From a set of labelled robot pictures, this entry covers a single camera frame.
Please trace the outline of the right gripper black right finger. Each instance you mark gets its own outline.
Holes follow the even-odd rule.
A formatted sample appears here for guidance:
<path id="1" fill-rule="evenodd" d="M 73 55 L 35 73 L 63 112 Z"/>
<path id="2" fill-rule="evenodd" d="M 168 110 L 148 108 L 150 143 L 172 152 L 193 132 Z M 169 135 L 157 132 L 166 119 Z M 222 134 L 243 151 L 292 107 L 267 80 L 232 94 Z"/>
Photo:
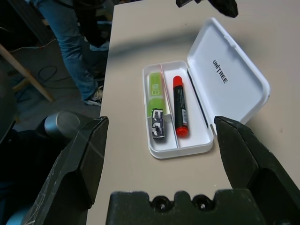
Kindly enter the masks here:
<path id="1" fill-rule="evenodd" d="M 300 190 L 286 170 L 242 123 L 214 118 L 222 163 L 232 188 L 250 191 L 269 225 L 300 223 Z"/>

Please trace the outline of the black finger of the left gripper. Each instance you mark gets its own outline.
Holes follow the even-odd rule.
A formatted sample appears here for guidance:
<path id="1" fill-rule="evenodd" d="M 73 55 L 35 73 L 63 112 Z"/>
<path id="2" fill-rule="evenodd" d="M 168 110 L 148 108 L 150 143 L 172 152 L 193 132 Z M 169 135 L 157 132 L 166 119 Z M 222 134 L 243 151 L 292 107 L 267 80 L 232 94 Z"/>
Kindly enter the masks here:
<path id="1" fill-rule="evenodd" d="M 235 0 L 208 0 L 208 2 L 221 14 L 227 17 L 238 16 L 238 6 Z"/>
<path id="2" fill-rule="evenodd" d="M 175 3 L 179 8 L 181 8 L 192 1 L 193 0 L 176 0 Z"/>

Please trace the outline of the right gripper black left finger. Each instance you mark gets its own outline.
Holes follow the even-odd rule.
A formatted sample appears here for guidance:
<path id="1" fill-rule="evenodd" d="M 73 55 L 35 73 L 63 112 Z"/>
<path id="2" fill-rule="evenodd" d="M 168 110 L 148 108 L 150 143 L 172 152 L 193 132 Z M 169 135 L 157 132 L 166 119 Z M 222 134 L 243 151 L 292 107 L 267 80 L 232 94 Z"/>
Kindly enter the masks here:
<path id="1" fill-rule="evenodd" d="M 58 155 L 22 224 L 86 224 L 101 180 L 108 126 L 103 116 L 79 129 Z"/>

